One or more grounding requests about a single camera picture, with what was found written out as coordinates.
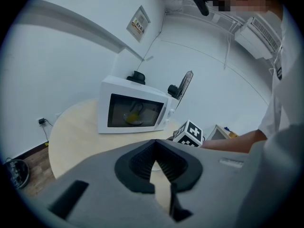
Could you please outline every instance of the microwave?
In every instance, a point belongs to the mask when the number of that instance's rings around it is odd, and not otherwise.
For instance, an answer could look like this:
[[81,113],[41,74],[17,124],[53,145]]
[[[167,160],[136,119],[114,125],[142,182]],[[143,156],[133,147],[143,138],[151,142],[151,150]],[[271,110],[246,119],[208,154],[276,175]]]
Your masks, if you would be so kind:
[[179,101],[164,92],[115,76],[106,77],[98,100],[99,133],[163,130]]

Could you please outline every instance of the air conditioner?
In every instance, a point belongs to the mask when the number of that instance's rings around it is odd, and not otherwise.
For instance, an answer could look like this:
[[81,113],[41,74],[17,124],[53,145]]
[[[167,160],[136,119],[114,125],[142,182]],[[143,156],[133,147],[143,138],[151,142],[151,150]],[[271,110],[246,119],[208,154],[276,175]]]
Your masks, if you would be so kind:
[[256,17],[251,17],[235,33],[235,40],[255,59],[271,59],[281,45],[281,39],[269,24]]

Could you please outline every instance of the baseboard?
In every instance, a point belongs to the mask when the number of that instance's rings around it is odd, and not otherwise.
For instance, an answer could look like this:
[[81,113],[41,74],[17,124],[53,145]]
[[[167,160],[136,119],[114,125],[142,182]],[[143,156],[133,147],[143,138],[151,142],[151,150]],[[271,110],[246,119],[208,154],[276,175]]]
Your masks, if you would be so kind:
[[33,148],[33,149],[29,150],[29,151],[26,151],[25,153],[23,153],[23,154],[15,157],[14,160],[24,160],[27,157],[29,157],[29,156],[31,156],[31,155],[33,155],[33,154],[35,154],[35,153],[37,153],[37,152],[39,152],[39,151],[47,148],[47,147],[48,147],[48,142],[42,143],[41,145],[38,145],[37,147],[35,147],[35,148]]

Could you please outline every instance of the wall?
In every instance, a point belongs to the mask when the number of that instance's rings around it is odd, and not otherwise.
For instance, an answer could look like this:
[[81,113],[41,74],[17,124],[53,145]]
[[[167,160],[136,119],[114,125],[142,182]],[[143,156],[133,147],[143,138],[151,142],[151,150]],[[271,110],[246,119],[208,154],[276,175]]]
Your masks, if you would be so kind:
[[180,123],[202,128],[227,126],[238,134],[258,127],[271,96],[272,77],[264,60],[255,60],[232,42],[223,70],[227,36],[197,19],[168,15],[163,30],[139,69],[146,83],[164,92],[179,86],[188,70],[193,80],[175,113]]
[[[46,141],[70,106],[98,97],[109,74],[126,78],[161,30],[161,0],[31,0],[1,48],[1,160]],[[141,43],[126,30],[140,6],[151,24]],[[47,136],[51,126],[46,129]]]

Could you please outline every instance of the round table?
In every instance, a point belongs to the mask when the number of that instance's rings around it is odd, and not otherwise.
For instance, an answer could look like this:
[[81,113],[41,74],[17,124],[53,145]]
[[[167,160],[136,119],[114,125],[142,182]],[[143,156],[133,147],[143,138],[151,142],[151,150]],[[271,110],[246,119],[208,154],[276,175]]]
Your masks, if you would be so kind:
[[[51,169],[55,178],[58,178],[94,154],[144,140],[167,139],[179,127],[180,124],[171,120],[163,131],[99,134],[97,99],[81,102],[63,112],[54,124],[48,146]],[[150,182],[155,184],[156,199],[168,211],[169,181],[160,170],[152,171]]]

